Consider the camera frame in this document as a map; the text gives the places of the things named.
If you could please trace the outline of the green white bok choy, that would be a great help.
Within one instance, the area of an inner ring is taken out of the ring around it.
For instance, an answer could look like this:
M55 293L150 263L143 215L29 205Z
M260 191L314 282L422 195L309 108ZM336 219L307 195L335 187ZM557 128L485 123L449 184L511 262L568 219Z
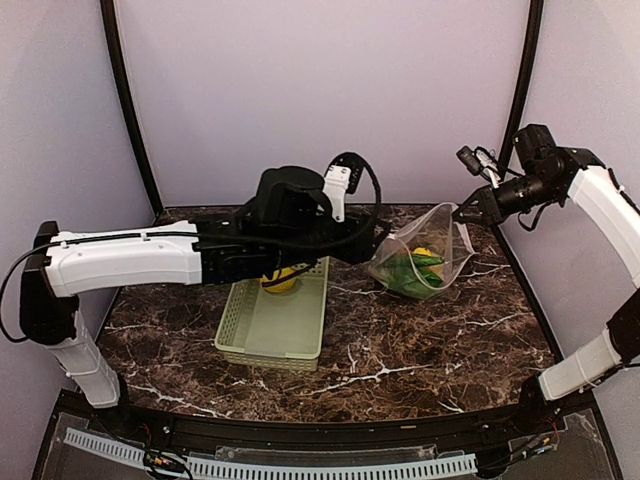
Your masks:
M441 276L417 267L410 255L394 255L381 265L387 288L413 298L426 299L443 284Z

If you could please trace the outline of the clear zip top bag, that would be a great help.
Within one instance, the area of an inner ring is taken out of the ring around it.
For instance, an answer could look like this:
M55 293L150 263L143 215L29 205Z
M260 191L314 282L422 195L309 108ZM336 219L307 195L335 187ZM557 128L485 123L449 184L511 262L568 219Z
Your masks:
M418 300L444 292L475 255L467 227L454 221L457 206L441 203L390 233L367 266L387 290Z

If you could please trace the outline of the yellow lemon top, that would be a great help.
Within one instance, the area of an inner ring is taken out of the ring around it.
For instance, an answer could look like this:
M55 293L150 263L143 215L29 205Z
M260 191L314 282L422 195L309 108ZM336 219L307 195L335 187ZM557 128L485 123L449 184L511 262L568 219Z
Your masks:
M260 286L264 291L271 294L286 293L291 290L296 283L295 270L287 267L273 272L270 276L264 275L260 279Z

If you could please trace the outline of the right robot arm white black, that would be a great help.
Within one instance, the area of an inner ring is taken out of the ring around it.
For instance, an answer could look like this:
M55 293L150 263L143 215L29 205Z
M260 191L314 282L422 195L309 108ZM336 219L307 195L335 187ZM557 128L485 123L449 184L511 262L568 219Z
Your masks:
M497 161L486 149L464 146L457 152L467 170L487 184L459 205L454 221L494 226L512 215L572 202L603 233L637 284L639 209L613 170L588 149L557 145L545 125L527 125L515 133L513 144L522 171L510 180L501 178ZM510 413L511 426L521 434L534 432L556 415L565 398L597 387L631 366L638 355L639 296L633 294L595 339L523 383Z

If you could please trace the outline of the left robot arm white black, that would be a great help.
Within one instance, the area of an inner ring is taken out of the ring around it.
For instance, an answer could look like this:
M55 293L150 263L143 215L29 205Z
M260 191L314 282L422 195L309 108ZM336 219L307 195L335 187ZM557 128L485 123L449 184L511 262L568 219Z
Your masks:
M229 214L128 231L73 233L54 221L10 267L18 275L21 340L49 350L88 403L120 436L141 427L123 382L88 333L79 308L87 291L145 284L223 285L299 276L320 259L369 261L389 232L381 203L350 213L345 199L362 176L362 158L342 154L324 173L298 166L265 170L255 195Z

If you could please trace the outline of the beige plastic basket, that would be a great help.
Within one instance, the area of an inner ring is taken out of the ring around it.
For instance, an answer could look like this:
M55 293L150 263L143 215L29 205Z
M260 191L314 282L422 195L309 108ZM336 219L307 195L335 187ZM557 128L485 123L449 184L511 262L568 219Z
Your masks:
M296 278L285 293L257 279L231 286L214 345L232 364L315 371L322 348L329 259Z

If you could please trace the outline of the right clear acrylic plate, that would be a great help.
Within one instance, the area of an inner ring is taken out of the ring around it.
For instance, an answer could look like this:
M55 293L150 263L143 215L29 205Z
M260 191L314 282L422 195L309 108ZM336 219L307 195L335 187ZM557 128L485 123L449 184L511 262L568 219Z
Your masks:
M499 479L614 479L604 440L591 409L572 413L558 427L559 438L540 454L509 466Z

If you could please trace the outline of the clear acrylic plate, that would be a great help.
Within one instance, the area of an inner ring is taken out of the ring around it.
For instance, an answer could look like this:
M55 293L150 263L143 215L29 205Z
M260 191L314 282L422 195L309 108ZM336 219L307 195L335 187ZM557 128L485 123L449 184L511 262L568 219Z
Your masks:
M540 454L509 466L499 479L614 479L604 440L591 409L572 413L558 427L559 438Z
M89 436L105 439L116 445L115 440L98 425L90 425L88 419L58 412L50 418L43 438L32 479L149 479L142 470L85 451L75 444L65 442L69 428L87 432Z

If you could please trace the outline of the left clear acrylic plate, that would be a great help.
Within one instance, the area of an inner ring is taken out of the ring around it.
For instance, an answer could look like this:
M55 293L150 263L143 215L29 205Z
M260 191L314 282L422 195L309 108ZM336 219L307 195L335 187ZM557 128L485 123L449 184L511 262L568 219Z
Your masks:
M98 425L90 425L88 419L58 412L50 418L43 438L32 479L149 479L142 470L85 451L75 444L65 442L69 428L87 432L89 436L105 439L116 445L115 440Z

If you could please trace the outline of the right black frame post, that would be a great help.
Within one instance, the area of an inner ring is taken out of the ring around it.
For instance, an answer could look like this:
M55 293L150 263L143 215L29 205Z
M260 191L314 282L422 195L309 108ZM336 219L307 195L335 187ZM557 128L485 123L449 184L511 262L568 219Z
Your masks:
M513 151L512 138L520 127L528 98L542 26L543 10L543 0L531 0L529 2L525 36L514 94L497 162L498 172L501 176L504 176L508 171Z

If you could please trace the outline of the black curved front rail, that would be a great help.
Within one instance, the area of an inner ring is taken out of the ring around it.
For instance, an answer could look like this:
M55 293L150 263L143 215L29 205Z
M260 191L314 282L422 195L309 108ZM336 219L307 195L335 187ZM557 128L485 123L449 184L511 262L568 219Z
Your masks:
M555 432L559 446L569 443L571 436L586 436L603 443L600 414L592 395L586 400L570 398L559 413L540 420L530 434ZM152 447L178 451L213 452L217 447L246 447L293 450L364 450L393 447L412 447L435 444L440 451L467 452L500 449L508 441L526 435L511 423L518 409L508 405L479 412L445 415L412 420L364 423L274 423L215 419L127 406L129 413L126 439L144 442L151 433ZM54 435L63 420L81 428L105 432L92 419L93 410L79 393L61 390L47 425L46 437Z

